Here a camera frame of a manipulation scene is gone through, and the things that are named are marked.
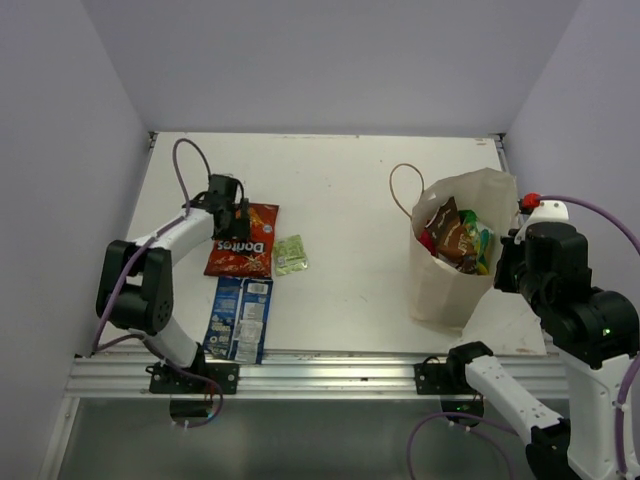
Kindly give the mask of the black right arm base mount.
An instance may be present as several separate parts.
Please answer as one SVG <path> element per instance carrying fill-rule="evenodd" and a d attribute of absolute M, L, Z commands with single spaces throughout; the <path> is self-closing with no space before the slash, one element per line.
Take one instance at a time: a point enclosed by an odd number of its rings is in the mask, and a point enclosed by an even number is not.
<path fill-rule="evenodd" d="M 449 360 L 430 356 L 413 365 L 415 390 L 418 395 L 456 396 L 477 393 L 466 381 L 462 370 Z"/>

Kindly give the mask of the brown Kettle chips bag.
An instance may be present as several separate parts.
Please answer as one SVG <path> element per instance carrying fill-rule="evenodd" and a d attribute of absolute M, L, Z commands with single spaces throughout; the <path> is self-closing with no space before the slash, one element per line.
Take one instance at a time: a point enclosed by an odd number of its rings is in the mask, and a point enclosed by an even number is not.
<path fill-rule="evenodd" d="M 454 197 L 442 204 L 425 227 L 436 257 L 465 274 L 476 274 L 476 251 L 460 219 Z"/>

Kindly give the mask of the green snack bag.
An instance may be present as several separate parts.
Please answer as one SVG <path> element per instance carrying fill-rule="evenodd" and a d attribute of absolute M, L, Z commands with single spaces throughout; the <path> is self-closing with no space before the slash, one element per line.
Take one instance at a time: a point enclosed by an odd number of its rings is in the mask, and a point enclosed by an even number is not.
<path fill-rule="evenodd" d="M 459 218 L 475 252 L 475 273 L 488 275 L 494 243 L 494 232 L 473 210 L 460 210 Z"/>

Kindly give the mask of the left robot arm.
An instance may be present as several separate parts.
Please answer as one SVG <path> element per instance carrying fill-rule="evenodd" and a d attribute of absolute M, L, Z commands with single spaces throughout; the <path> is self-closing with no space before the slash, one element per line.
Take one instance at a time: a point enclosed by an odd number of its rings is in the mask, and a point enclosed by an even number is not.
<path fill-rule="evenodd" d="M 175 384 L 189 393 L 201 390 L 208 369 L 198 360 L 201 346 L 173 314 L 173 267 L 208 239 L 245 241 L 249 236 L 249 200 L 242 183 L 210 175 L 208 188 L 188 198 L 166 225 L 107 246 L 96 298 L 99 329 L 111 323 L 139 336 L 154 354 L 175 366 Z"/>

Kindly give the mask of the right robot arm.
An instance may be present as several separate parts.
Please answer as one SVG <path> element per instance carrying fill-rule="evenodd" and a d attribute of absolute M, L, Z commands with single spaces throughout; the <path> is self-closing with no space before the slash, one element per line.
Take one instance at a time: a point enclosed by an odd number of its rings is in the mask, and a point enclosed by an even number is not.
<path fill-rule="evenodd" d="M 539 402 L 481 342 L 452 349 L 451 389 L 482 394 L 525 445 L 538 479 L 636 479 L 631 373 L 639 316 L 622 294 L 592 286 L 588 242 L 561 222 L 532 224 L 501 239 L 494 286 L 521 295 L 551 336 L 564 366 L 569 414 Z"/>

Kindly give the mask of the pink snack bag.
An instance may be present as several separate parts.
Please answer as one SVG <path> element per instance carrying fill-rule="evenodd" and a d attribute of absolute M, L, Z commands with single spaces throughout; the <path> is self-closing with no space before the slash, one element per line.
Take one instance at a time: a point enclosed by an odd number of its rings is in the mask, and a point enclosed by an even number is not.
<path fill-rule="evenodd" d="M 424 229 L 421 232 L 421 235 L 419 236 L 418 241 L 430 252 L 432 256 L 437 255 L 437 249 L 433 243 L 433 239 L 431 238 L 430 233 L 426 229 Z"/>

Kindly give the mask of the white paper bag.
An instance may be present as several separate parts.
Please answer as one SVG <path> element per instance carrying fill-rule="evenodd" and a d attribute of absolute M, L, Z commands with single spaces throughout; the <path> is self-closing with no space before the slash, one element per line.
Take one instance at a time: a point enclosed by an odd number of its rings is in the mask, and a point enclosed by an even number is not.
<path fill-rule="evenodd" d="M 418 238 L 439 207 L 454 197 L 458 210 L 473 210 L 494 232 L 488 275 L 465 274 L 441 261 Z M 423 189 L 409 217 L 409 315 L 442 330 L 462 330 L 481 297 L 493 287 L 502 246 L 500 239 L 518 215 L 515 177 L 485 168 L 441 179 Z"/>

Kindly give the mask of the red Doritos chip bag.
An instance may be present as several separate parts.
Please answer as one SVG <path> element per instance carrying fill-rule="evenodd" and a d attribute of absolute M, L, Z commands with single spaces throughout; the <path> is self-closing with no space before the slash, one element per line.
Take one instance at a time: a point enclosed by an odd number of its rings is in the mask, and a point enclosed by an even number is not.
<path fill-rule="evenodd" d="M 249 204 L 248 240 L 214 240 L 204 269 L 211 277 L 270 278 L 279 206 Z"/>

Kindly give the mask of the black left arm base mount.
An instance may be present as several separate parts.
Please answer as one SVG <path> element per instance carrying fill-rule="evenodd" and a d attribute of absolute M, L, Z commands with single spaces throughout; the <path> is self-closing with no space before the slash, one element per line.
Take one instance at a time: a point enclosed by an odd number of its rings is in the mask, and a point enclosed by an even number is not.
<path fill-rule="evenodd" d="M 150 375 L 149 392 L 166 395 L 197 395 L 211 393 L 212 383 L 217 392 L 233 395 L 240 379 L 240 366 L 229 362 L 206 362 L 198 372 L 178 372 L 169 365 L 156 362 L 148 365 L 145 372 Z"/>

